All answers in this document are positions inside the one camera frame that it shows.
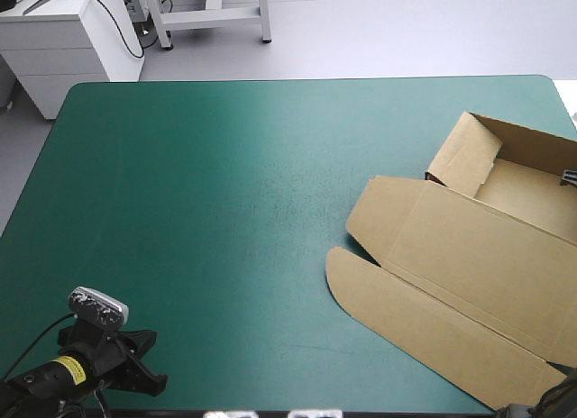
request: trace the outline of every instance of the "electrical cord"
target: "electrical cord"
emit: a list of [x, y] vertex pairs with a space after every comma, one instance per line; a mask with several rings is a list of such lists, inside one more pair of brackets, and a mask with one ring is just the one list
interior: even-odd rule
[[106, 402], [105, 395], [102, 392], [103, 385], [102, 383], [94, 392], [94, 397], [98, 401], [98, 405], [100, 406], [100, 410], [102, 411], [103, 418], [112, 418], [110, 414], [110, 407], [108, 407], [108, 403]]
[[65, 418], [71, 413], [76, 413], [80, 418], [87, 418], [87, 411], [84, 406], [80, 403], [71, 403], [64, 406], [61, 412], [59, 412], [54, 418]]
[[[162, 0], [161, 3], [164, 5], [165, 2], [170, 2], [169, 13], [172, 13], [172, 8], [174, 8], [174, 3], [172, 2], [172, 0]], [[157, 35], [153, 42], [151, 42], [150, 44], [148, 44], [146, 46], [142, 46], [142, 44], [141, 44], [141, 47], [143, 50], [148, 49], [149, 47], [152, 47], [154, 44], [156, 44], [156, 41], [158, 41], [158, 40], [159, 40], [159, 36]]]
[[16, 366], [18, 366], [18, 364], [20, 364], [20, 362], [24, 359], [24, 357], [26, 355], [28, 355], [28, 352], [30, 352], [32, 350], [32, 348], [34, 346], [36, 346], [36, 344], [42, 339], [42, 337], [44, 337], [52, 328], [54, 328], [56, 325], [58, 325], [59, 323], [66, 321], [67, 319], [70, 319], [74, 317], [73, 313], [69, 313], [65, 316], [60, 317], [57, 321], [53, 322], [52, 324], [50, 324], [44, 331], [42, 331], [40, 333], [40, 335], [38, 337], [36, 337], [36, 339], [30, 344], [30, 346], [28, 346], [28, 348], [26, 348], [26, 350], [22, 353], [22, 355], [20, 355], [20, 357], [18, 357], [18, 359], [13, 363], [12, 366], [10, 366], [10, 368], [5, 372], [5, 374], [2, 376], [2, 382], [5, 382], [6, 379], [10, 376], [10, 374], [14, 371], [14, 369], [16, 368]]
[[140, 55], [137, 55], [136, 53], [133, 52], [133, 50], [130, 48], [130, 46], [128, 45], [128, 42], [126, 42], [126, 39], [124, 37], [124, 34], [122, 32], [122, 30], [120, 29], [120, 26], [118, 26], [118, 22], [116, 21], [116, 19], [114, 18], [114, 16], [112, 15], [112, 13], [110, 12], [110, 10], [108, 9], [108, 7], [101, 1], [101, 0], [95, 0], [97, 1], [100, 6], [102, 6], [105, 11], [108, 13], [108, 15], [110, 16], [110, 18], [112, 19], [112, 21], [114, 22], [114, 25], [116, 26], [116, 30], [118, 31], [118, 33], [120, 34], [120, 38], [124, 43], [125, 48], [128, 50], [128, 52], [133, 55], [135, 58], [137, 59], [142, 59], [144, 58], [144, 48], [141, 45], [141, 53]]
[[[116, 30], [118, 31], [118, 33], [120, 34], [120, 38], [124, 43], [125, 48], [128, 50], [128, 52], [133, 55], [135, 58], [137, 59], [142, 59], [144, 57], [144, 51], [150, 47], [152, 47], [154, 44], [156, 44], [156, 41], [158, 41], [159, 36], [157, 35], [156, 38], [154, 39], [154, 41], [151, 44], [148, 44], [146, 46], [142, 46], [141, 41], [138, 40], [138, 44], [141, 46], [141, 53], [139, 55], [137, 55], [136, 53], [133, 52], [133, 50], [130, 48], [130, 46], [128, 45], [128, 42], [126, 41], [124, 34], [122, 32], [122, 30], [120, 29], [120, 26], [118, 25], [118, 22], [116, 21], [116, 19], [114, 18], [112, 12], [108, 9], [108, 7], [104, 4], [104, 2], [102, 2], [101, 0], [95, 0], [97, 1], [100, 6], [102, 6], [105, 11], [108, 13], [108, 15], [110, 16], [110, 18], [112, 19], [112, 21], [114, 22], [114, 26], [116, 26]], [[172, 13], [172, 8], [174, 8], [174, 3], [172, 2], [172, 0], [162, 0], [162, 4], [164, 4], [165, 2], [170, 2], [170, 9], [169, 12]]]
[[561, 397], [567, 394], [567, 392], [576, 385], [577, 378], [570, 378], [563, 381], [561, 384], [545, 391], [545, 393], [541, 396], [537, 406], [531, 408], [529, 413], [533, 417], [538, 418], [549, 406], [561, 399]]

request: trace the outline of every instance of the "green mat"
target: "green mat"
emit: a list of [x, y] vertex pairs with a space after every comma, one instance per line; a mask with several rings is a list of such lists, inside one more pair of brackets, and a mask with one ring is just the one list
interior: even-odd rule
[[169, 375], [112, 407], [485, 412], [325, 283], [368, 179], [422, 177], [465, 110], [575, 136], [545, 77], [74, 87], [0, 239], [0, 368], [84, 285], [158, 331]]

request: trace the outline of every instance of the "open cardboard box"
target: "open cardboard box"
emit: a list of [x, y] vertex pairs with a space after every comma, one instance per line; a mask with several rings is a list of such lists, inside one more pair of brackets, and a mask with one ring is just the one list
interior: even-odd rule
[[535, 404], [547, 361], [577, 366], [576, 167], [576, 141], [463, 114], [427, 180], [369, 182], [347, 230], [380, 267], [332, 249], [335, 299], [484, 404]]

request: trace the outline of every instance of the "floor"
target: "floor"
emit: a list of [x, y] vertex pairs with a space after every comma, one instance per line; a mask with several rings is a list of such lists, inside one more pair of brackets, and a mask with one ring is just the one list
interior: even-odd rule
[[[272, 44], [256, 26], [175, 32], [173, 51], [146, 50], [141, 79], [543, 74], [577, 122], [577, 0], [270, 0], [270, 11]], [[22, 89], [0, 114], [0, 232], [50, 126]]]

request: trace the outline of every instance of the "white drawer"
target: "white drawer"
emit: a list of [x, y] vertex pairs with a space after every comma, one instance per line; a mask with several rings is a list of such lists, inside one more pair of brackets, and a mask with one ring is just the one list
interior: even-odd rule
[[105, 74], [20, 76], [20, 83], [46, 119], [56, 119], [69, 90], [82, 82], [106, 82]]
[[0, 55], [17, 76], [105, 72], [94, 49], [4, 50]]
[[90, 47], [92, 44], [80, 20], [6, 23], [0, 20], [0, 50]]

